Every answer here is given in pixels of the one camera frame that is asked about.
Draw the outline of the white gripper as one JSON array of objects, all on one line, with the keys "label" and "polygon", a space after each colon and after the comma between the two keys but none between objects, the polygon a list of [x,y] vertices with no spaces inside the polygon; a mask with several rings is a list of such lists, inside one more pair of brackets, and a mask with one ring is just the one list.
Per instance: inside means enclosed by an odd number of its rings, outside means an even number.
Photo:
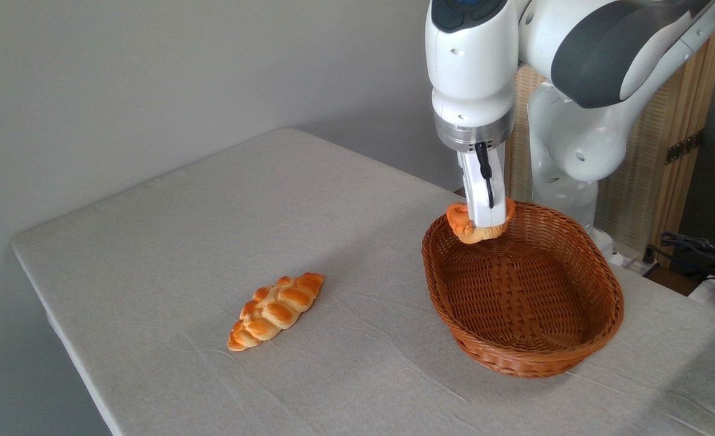
[{"label": "white gripper", "polygon": [[476,227],[493,227],[507,222],[507,195],[499,152],[485,144],[474,144],[457,153],[462,169],[468,216]]}]

